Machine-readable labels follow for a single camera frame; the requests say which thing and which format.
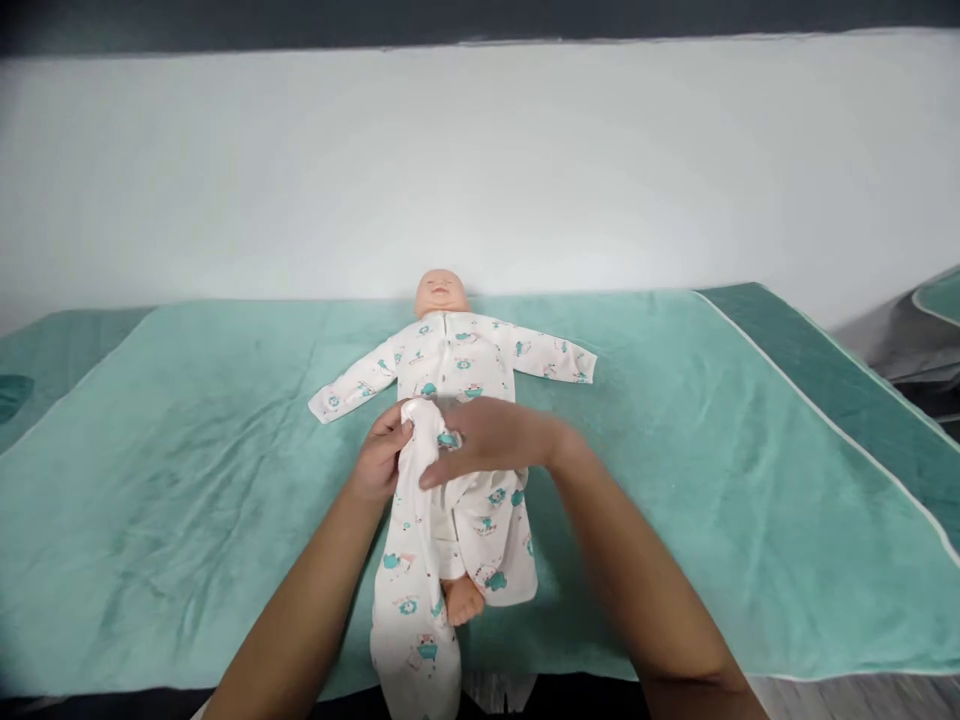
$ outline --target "onesie sleeve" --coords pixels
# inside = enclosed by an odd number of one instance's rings
[[[510,342],[515,370],[549,380],[593,382],[597,356],[569,340],[511,325]]]
[[[397,377],[394,338],[357,360],[340,377],[324,385],[308,406],[317,420],[326,425],[356,410]]]

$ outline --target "white trim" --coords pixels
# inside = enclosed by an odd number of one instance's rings
[[[56,401],[53,405],[51,405],[50,407],[48,407],[48,408],[47,408],[47,411],[46,411],[43,415],[41,415],[33,425],[31,425],[29,428],[27,428],[27,430],[23,433],[23,435],[21,435],[20,437],[17,438],[16,442],[14,442],[10,447],[8,447],[6,450],[4,450],[2,453],[0,453],[0,460],[3,460],[3,458],[5,458],[5,457],[7,456],[7,454],[8,454],[11,450],[13,450],[13,449],[14,449],[15,447],[17,447],[20,443],[22,443],[26,438],[28,438],[30,435],[32,435],[32,434],[33,434],[33,431],[36,430],[40,425],[42,425],[43,422],[44,422],[48,417],[50,417],[50,413],[52,413],[54,410],[56,410],[57,407],[59,407],[60,403],[62,403],[62,402],[63,402],[64,400],[66,400],[68,397],[70,397],[71,395],[73,395],[73,393],[76,392],[76,390],[77,390],[81,385],[83,385],[83,384],[87,381],[87,379],[88,379],[91,375],[93,375],[94,372],[96,372],[99,368],[101,368],[101,367],[103,366],[103,364],[104,364],[105,362],[107,362],[107,360],[109,360],[110,358],[113,357],[114,353],[116,353],[117,350],[119,350],[120,348],[122,348],[124,345],[127,344],[127,341],[128,341],[131,337],[133,337],[134,333],[136,333],[138,330],[140,330],[141,327],[143,327],[143,324],[147,321],[147,318],[151,317],[157,310],[160,310],[160,309],[161,309],[161,308],[153,308],[152,310],[150,310],[150,312],[148,312],[146,315],[144,315],[142,318],[140,318],[140,322],[138,322],[138,323],[136,324],[136,327],[134,327],[133,330],[131,330],[129,333],[127,333],[127,336],[126,336],[123,340],[121,340],[113,350],[111,350],[111,351],[108,352],[106,355],[104,355],[102,358],[100,358],[100,361],[97,362],[92,368],[90,368],[89,370],[87,370],[86,374],[85,374],[82,378],[80,378],[80,380],[77,382],[76,385],[74,385],[72,388],[70,388],[69,390],[67,390],[66,393],[64,393],[64,394],[61,395],[59,398],[57,398],[57,401]]]
[[[795,683],[818,683],[826,682],[827,680],[836,680],[837,678],[844,677],[876,677],[877,675],[922,675],[924,677],[956,677],[957,670],[956,668],[946,668],[944,670],[918,670],[916,668],[899,668],[897,670],[854,670],[853,672],[845,672],[841,675],[817,675],[816,677],[794,677],[793,675],[778,675],[776,673],[768,674],[759,674],[759,673],[744,673],[747,678],[771,678],[773,680],[787,680],[788,682]]]
[[[886,393],[891,397],[893,397],[894,400],[896,400],[903,407],[905,407],[911,413],[916,415],[920,420],[922,420],[927,427],[929,427],[934,433],[936,433],[940,437],[941,440],[943,440],[945,443],[947,443],[947,445],[950,446],[951,450],[953,450],[955,453],[960,455],[960,444],[958,444],[957,441],[954,440],[952,437],[947,435],[946,431],[944,431],[944,429],[940,426],[940,423],[938,423],[936,420],[931,418],[929,415],[923,412],[920,408],[918,408],[912,402],[907,400],[903,395],[897,392],[896,388],[894,388],[889,382],[884,380],[882,377],[877,375],[877,373],[874,372],[873,369],[869,365],[867,365],[863,360],[861,360],[856,355],[849,352],[845,347],[843,347],[843,345],[838,343],[830,333],[828,333],[826,330],[824,330],[819,325],[817,325],[813,320],[807,317],[805,313],[803,313],[801,310],[797,310],[792,305],[790,307],[793,308],[793,311],[796,312],[798,315],[800,315],[800,317],[806,320],[807,323],[814,328],[814,330],[816,330],[824,338],[826,338],[826,340],[831,345],[833,345],[837,350],[843,353],[844,357],[850,360],[850,362],[852,362],[854,365],[857,365],[858,367],[862,368],[864,373],[867,375],[867,377],[869,377],[871,380],[873,380],[874,383],[879,385],[881,389],[886,391]],[[934,370],[935,368],[931,368],[926,372],[933,372]]]
[[[804,399],[804,401],[807,403],[807,405],[809,405],[809,406],[813,409],[813,411],[814,411],[815,413],[817,413],[817,415],[819,415],[819,416],[823,419],[823,421],[824,421],[835,433],[837,433],[837,435],[839,435],[839,436],[842,437],[844,440],[846,440],[847,443],[849,443],[851,446],[853,446],[854,448],[856,448],[857,450],[859,450],[860,453],[863,454],[863,456],[866,457],[874,466],[876,466],[876,468],[877,468],[878,470],[880,470],[880,472],[882,472],[884,475],[886,475],[887,478],[894,483],[894,485],[896,485],[898,488],[900,488],[900,490],[903,492],[903,494],[906,495],[906,496],[910,499],[910,501],[911,501],[911,502],[916,506],[916,508],[920,511],[920,514],[923,515],[923,517],[925,517],[925,518],[927,519],[927,522],[930,523],[930,525],[931,525],[931,526],[933,527],[933,529],[936,531],[937,535],[938,535],[939,538],[940,538],[940,543],[943,545],[943,549],[946,550],[948,557],[949,557],[951,560],[953,560],[953,562],[954,562],[954,564],[957,566],[957,568],[960,569],[960,556],[958,556],[958,555],[957,555],[957,551],[953,549],[953,545],[950,544],[950,538],[947,537],[946,531],[943,529],[943,526],[940,525],[940,523],[939,523],[939,521],[937,520],[937,518],[934,517],[933,513],[931,513],[929,510],[927,510],[927,508],[925,508],[925,507],[910,493],[910,491],[907,490],[907,488],[903,485],[903,483],[900,482],[899,478],[897,478],[896,475],[894,475],[894,474],[893,474],[892,472],[890,472],[886,467],[884,467],[873,455],[871,455],[870,453],[868,453],[868,452],[863,448],[863,446],[860,445],[860,443],[858,443],[858,442],[857,442],[856,440],[854,440],[852,437],[850,437],[849,435],[847,435],[847,433],[845,433],[845,432],[843,431],[843,429],[842,429],[839,425],[837,425],[835,422],[833,422],[833,420],[831,420],[831,419],[827,416],[827,414],[823,412],[823,410],[821,410],[819,407],[817,407],[817,405],[816,405],[809,397],[807,397],[807,395],[806,395],[799,387],[797,387],[796,383],[794,383],[793,380],[791,380],[790,377],[789,377],[783,370],[780,369],[780,366],[777,365],[775,362],[773,362],[773,360],[770,359],[770,356],[767,355],[767,354],[763,351],[763,349],[762,349],[759,345],[757,345],[757,344],[753,341],[753,339],[752,339],[749,335],[747,335],[747,333],[745,333],[745,332],[743,331],[743,329],[742,329],[739,325],[737,325],[735,322],[733,322],[733,320],[731,320],[731,319],[726,315],[726,313],[724,313],[720,308],[718,308],[716,305],[714,305],[708,298],[704,297],[703,295],[700,295],[700,293],[697,293],[697,295],[698,295],[700,298],[702,298],[705,303],[707,303],[710,307],[712,307],[712,308],[717,312],[717,314],[719,314],[720,317],[722,317],[722,318],[724,319],[725,322],[727,322],[727,323],[728,323],[730,326],[732,326],[738,333],[740,333],[740,336],[743,337],[743,339],[746,340],[746,341],[753,347],[753,349],[756,350],[756,351],[760,354],[760,357],[762,357],[764,360],[766,360],[766,361],[770,364],[770,366],[773,367],[773,369],[776,370],[777,373],[780,374],[780,377],[782,377],[784,380],[787,381],[787,384],[790,385],[790,387],[793,388],[794,392],[796,392],[800,397],[802,397],[802,398]]]
[[[912,303],[913,303],[913,306],[914,306],[915,308],[917,308],[917,310],[919,310],[920,312],[924,312],[924,313],[926,313],[927,315],[932,315],[933,317],[935,317],[935,318],[937,318],[937,319],[939,319],[939,320],[943,320],[944,322],[950,323],[951,325],[955,325],[956,327],[960,327],[960,322],[957,322],[957,321],[954,320],[953,318],[949,318],[949,317],[947,317],[946,315],[941,315],[940,313],[938,313],[938,312],[936,312],[936,311],[934,311],[934,310],[931,310],[930,308],[924,307],[923,305],[920,304],[920,301],[917,299],[917,293],[919,293],[919,292],[920,292],[921,290],[923,290],[924,288],[930,287],[930,284],[931,284],[931,283],[927,283],[927,284],[925,284],[925,285],[921,285],[921,286],[918,287],[916,290],[914,290],[912,293],[910,293],[910,302],[912,302]]]

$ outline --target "doll foot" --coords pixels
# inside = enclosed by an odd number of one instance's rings
[[[483,593],[466,575],[456,580],[441,580],[447,602],[447,620],[453,627],[465,624],[483,612]]]

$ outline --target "forearm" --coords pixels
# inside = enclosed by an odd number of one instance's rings
[[[204,720],[303,718],[333,666],[384,504],[341,491],[267,603]]]
[[[720,631],[656,532],[586,441],[562,432],[548,469],[638,673],[741,687]]]

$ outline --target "white wall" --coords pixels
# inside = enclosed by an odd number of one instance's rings
[[[0,332],[67,307],[768,283],[960,261],[960,35],[8,62]]]

